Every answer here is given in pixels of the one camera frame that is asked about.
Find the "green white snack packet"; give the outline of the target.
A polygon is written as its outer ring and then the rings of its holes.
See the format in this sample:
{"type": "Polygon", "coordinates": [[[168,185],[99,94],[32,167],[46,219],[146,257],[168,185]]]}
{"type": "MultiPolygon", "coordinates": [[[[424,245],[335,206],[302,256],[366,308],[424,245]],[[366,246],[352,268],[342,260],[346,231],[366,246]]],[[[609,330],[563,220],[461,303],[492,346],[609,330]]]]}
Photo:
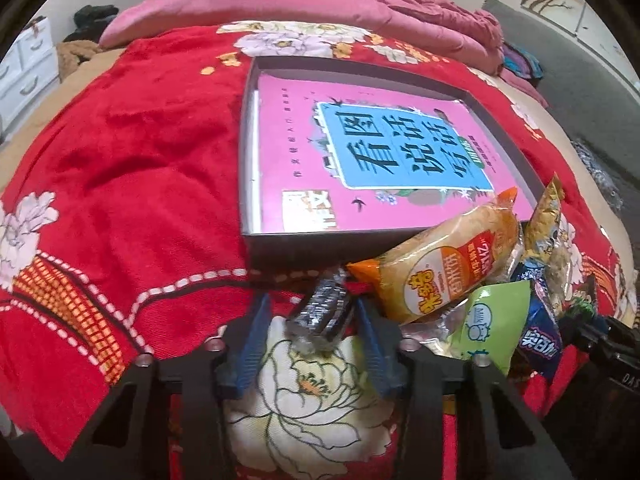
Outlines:
{"type": "Polygon", "coordinates": [[[506,374],[528,315],[529,281],[482,286],[434,320],[401,329],[438,356],[469,360],[487,356],[506,374]]]}

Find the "blue purple cloth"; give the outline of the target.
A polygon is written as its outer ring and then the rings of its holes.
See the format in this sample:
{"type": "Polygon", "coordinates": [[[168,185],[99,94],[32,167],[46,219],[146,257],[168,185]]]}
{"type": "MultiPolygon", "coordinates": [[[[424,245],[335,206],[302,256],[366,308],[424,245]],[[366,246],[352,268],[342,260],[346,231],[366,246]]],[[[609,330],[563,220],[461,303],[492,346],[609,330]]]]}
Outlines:
{"type": "Polygon", "coordinates": [[[505,42],[502,46],[504,67],[523,79],[541,80],[544,78],[538,58],[515,44],[505,42]]]}

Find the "blue snack packet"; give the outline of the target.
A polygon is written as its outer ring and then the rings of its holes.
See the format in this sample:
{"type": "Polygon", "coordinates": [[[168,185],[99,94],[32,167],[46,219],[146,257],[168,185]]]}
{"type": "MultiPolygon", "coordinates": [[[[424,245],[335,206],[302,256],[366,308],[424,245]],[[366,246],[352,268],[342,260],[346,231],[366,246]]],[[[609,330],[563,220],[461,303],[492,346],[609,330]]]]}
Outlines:
{"type": "Polygon", "coordinates": [[[532,370],[551,382],[562,358],[563,343],[544,277],[544,266],[536,260],[525,259],[516,266],[511,281],[528,281],[530,289],[518,352],[532,370]]]}

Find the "pink quilt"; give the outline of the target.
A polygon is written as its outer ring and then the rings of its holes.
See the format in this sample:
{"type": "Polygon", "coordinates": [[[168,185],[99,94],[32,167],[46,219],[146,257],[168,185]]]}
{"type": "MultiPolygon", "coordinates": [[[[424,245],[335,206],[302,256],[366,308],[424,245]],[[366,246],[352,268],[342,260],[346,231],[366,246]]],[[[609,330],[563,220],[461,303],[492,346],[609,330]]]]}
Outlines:
{"type": "Polygon", "coordinates": [[[144,0],[111,21],[99,44],[111,49],[173,28],[254,20],[360,27],[499,76],[547,103],[532,84],[504,69],[499,21],[451,0],[144,0]]]}

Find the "orange rice cracker packet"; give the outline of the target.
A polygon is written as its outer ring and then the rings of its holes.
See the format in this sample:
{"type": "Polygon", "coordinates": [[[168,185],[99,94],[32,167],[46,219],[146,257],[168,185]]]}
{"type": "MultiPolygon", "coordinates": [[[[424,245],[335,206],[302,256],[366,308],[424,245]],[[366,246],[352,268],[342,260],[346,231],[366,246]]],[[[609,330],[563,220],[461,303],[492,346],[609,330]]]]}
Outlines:
{"type": "Polygon", "coordinates": [[[385,316],[402,325],[448,306],[504,267],[520,232],[518,196],[508,188],[490,202],[450,218],[349,273],[375,289],[385,316]]]}

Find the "black silver candy wrapper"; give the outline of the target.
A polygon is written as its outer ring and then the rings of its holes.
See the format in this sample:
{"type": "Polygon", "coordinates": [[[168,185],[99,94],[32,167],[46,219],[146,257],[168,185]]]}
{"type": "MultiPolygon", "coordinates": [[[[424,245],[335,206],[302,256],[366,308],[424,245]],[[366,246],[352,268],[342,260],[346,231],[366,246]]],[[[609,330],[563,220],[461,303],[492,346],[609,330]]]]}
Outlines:
{"type": "Polygon", "coordinates": [[[340,344],[354,315],[346,282],[347,273],[340,266],[324,271],[290,313],[285,333],[295,351],[312,356],[332,352],[340,344]]]}

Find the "grey padded headboard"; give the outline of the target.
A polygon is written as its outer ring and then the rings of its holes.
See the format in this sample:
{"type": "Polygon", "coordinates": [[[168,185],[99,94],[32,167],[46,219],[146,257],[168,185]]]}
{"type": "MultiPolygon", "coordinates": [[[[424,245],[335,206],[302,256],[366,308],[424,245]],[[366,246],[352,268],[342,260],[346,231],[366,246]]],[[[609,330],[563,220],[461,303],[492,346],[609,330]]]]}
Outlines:
{"type": "Polygon", "coordinates": [[[538,91],[572,139],[591,148],[609,170],[639,185],[639,103],[574,41],[499,0],[483,8],[498,18],[504,38],[538,58],[544,76],[538,91]]]}

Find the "white drawer cabinet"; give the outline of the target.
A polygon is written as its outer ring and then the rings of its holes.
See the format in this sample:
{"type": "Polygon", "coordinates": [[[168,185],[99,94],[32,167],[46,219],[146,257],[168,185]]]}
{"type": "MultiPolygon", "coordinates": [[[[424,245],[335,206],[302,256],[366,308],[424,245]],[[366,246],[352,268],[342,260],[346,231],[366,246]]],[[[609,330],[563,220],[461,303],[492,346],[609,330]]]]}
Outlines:
{"type": "Polygon", "coordinates": [[[24,114],[60,82],[50,20],[37,16],[14,40],[1,62],[1,142],[24,114]]]}

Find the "yellow snack packet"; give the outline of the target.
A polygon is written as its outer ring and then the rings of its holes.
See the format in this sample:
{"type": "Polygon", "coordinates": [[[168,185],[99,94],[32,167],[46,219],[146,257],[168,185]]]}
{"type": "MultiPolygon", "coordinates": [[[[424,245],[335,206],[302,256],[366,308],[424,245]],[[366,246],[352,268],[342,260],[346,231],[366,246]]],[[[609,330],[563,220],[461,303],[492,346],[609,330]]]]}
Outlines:
{"type": "Polygon", "coordinates": [[[524,254],[521,260],[526,271],[538,282],[544,282],[551,309],[563,310],[570,292],[573,263],[570,248],[561,240],[562,200],[564,191],[555,174],[524,230],[524,254]]]}

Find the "dark clothes pile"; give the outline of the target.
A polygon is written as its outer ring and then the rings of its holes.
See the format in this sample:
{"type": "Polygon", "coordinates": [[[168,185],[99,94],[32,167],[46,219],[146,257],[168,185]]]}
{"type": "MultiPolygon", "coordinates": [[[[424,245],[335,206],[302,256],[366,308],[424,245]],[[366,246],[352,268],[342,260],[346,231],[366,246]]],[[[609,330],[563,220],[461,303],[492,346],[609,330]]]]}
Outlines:
{"type": "Polygon", "coordinates": [[[87,4],[73,16],[75,29],[64,38],[64,42],[88,40],[98,44],[111,21],[119,14],[119,8],[112,4],[92,6],[87,4]]]}

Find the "red floral blanket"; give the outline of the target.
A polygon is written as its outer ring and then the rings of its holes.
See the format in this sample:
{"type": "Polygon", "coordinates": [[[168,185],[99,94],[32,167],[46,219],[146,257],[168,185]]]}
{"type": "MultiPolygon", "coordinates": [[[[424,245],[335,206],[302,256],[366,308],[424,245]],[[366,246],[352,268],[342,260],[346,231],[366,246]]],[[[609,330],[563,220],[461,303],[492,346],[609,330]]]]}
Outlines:
{"type": "Polygon", "coordinates": [[[38,479],[573,478],[556,402],[587,361],[562,338],[551,382],[516,347],[438,356],[401,334],[406,388],[381,399],[347,266],[518,196],[511,283],[556,174],[573,263],[554,314],[626,325],[634,284],[564,157],[489,77],[355,26],[238,21],[140,39],[35,138],[1,196],[1,402],[38,479]],[[332,352],[285,333],[326,270],[354,315],[332,352]],[[271,301],[239,400],[216,369],[228,324],[271,301]]]}

